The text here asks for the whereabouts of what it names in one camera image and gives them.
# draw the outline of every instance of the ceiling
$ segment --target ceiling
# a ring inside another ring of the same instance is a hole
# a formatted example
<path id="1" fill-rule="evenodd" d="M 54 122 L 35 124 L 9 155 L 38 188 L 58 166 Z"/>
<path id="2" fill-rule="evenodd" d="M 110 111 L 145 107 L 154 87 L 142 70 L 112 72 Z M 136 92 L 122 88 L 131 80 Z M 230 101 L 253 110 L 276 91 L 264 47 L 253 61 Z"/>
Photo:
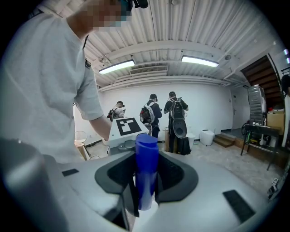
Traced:
<path id="1" fill-rule="evenodd" d="M 47 0 L 39 8 L 68 17 L 82 0 Z M 148 0 L 133 8 L 130 22 L 93 32 L 85 47 L 100 91 L 164 83 L 242 85 L 240 70 L 277 40 L 264 15 L 247 0 Z M 217 68 L 182 63 L 183 55 L 219 62 Z M 98 71 L 133 59 L 133 68 Z M 166 72 L 130 75 L 130 70 L 165 65 Z"/>

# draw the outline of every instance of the neck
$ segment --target neck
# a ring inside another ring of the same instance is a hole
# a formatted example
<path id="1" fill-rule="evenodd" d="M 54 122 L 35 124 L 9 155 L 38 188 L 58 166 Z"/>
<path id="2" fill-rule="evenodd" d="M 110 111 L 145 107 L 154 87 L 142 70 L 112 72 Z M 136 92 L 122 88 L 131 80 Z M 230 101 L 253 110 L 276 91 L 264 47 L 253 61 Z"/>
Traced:
<path id="1" fill-rule="evenodd" d="M 67 18 L 69 27 L 80 40 L 84 39 L 91 31 L 93 31 L 93 27 L 90 26 L 87 18 L 88 16 L 82 15 L 82 12 L 77 12 Z"/>

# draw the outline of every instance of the blue tube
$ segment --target blue tube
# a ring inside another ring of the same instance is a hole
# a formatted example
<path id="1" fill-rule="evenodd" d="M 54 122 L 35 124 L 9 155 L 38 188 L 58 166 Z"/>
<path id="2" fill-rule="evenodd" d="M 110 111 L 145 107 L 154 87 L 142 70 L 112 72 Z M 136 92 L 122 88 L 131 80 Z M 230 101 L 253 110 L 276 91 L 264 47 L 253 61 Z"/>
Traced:
<path id="1" fill-rule="evenodd" d="M 158 164 L 157 139 L 147 134 L 136 138 L 136 187 L 139 195 L 139 210 L 151 208 Z"/>

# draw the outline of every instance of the stair step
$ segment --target stair step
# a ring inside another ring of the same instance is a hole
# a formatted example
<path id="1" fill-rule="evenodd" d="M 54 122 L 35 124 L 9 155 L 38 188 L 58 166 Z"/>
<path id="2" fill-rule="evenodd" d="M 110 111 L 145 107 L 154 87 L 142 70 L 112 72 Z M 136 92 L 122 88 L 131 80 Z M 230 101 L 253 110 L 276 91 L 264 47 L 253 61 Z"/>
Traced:
<path id="1" fill-rule="evenodd" d="M 224 139 L 219 139 L 219 138 L 214 138 L 213 141 L 217 144 L 219 144 L 220 146 L 223 147 L 230 147 L 234 145 L 233 141 L 228 141 L 228 140 L 224 140 Z"/>
<path id="2" fill-rule="evenodd" d="M 227 140 L 227 141 L 230 141 L 230 142 L 234 142 L 235 141 L 235 138 L 232 138 L 232 137 L 229 137 L 227 135 L 216 135 L 215 136 L 216 138 L 218 139 L 221 139 L 221 140 Z"/>

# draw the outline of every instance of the stack of gray chairs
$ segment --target stack of gray chairs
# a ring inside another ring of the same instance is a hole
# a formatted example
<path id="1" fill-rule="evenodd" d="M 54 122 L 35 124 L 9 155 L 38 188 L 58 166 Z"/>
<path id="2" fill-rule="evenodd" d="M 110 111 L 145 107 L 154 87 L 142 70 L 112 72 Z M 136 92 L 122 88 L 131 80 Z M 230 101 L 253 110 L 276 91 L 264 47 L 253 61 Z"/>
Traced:
<path id="1" fill-rule="evenodd" d="M 250 125 L 261 123 L 263 125 L 266 116 L 266 97 L 264 89 L 259 85 L 248 88 L 248 97 L 250 104 Z"/>

